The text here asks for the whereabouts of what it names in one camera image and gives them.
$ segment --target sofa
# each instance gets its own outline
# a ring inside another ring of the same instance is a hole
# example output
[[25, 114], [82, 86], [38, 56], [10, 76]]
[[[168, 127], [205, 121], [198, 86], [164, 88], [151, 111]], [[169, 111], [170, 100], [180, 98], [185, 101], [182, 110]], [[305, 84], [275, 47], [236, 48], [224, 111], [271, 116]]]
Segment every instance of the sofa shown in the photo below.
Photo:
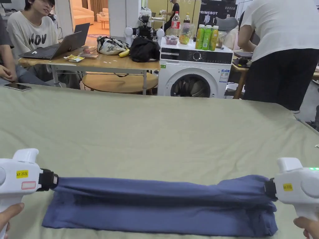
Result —
[[102, 10], [103, 12], [96, 14], [97, 21], [101, 22], [103, 20], [109, 22], [108, 8], [103, 8]]
[[83, 7], [73, 6], [72, 12], [73, 12], [73, 19], [74, 19], [75, 25], [84, 24], [84, 23], [90, 23], [90, 25], [93, 25], [94, 23], [93, 11]]

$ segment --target round stool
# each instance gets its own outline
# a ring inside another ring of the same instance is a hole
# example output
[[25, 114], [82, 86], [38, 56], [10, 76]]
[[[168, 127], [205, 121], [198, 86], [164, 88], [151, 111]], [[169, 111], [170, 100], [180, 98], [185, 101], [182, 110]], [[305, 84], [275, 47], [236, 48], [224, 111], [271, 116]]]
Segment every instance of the round stool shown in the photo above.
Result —
[[[137, 94], [143, 92], [143, 75], [118, 77], [115, 74], [101, 72], [87, 72], [82, 83], [91, 91], [104, 91], [124, 94]], [[147, 90], [152, 94], [152, 89], [158, 84], [158, 77], [147, 73]]]

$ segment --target washing machine control panel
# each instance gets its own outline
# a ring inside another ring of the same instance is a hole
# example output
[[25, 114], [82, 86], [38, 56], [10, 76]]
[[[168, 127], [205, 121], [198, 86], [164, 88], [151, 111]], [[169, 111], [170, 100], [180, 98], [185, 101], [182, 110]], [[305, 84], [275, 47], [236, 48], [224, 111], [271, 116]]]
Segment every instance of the washing machine control panel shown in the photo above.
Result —
[[163, 47], [161, 49], [161, 59], [186, 62], [232, 64], [233, 53], [218, 51], [184, 50]]

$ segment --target black poster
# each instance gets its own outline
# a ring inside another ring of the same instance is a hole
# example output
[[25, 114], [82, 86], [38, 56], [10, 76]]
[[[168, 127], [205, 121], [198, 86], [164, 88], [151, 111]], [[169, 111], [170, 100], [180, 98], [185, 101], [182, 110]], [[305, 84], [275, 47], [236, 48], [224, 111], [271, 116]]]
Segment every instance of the black poster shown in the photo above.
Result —
[[227, 1], [213, 1], [213, 0], [202, 0], [198, 26], [204, 25], [216, 25], [216, 17], [225, 19], [228, 17], [235, 17], [237, 5], [235, 0]]

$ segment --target table leg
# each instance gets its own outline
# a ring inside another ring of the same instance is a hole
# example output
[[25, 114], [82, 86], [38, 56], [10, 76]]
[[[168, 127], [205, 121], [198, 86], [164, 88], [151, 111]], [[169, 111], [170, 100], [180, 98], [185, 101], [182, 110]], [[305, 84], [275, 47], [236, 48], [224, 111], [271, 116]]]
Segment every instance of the table leg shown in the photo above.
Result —
[[244, 84], [245, 84], [245, 81], [246, 81], [246, 75], [247, 75], [246, 71], [241, 73], [240, 79], [239, 79], [239, 82], [238, 82], [238, 86], [237, 86], [237, 89], [236, 89], [236, 92], [235, 92], [235, 95], [234, 95], [233, 99], [239, 99], [240, 98], [242, 89], [244, 88]]
[[144, 70], [143, 71], [143, 80], [144, 80], [144, 82], [143, 82], [143, 95], [146, 95], [146, 90], [147, 90], [147, 71], [146, 70]]
[[53, 75], [53, 84], [56, 87], [62, 87], [60, 82], [59, 82], [59, 78], [58, 78], [58, 74], [56, 72], [56, 67], [54, 65], [51, 65], [51, 69], [52, 69], [52, 75]]

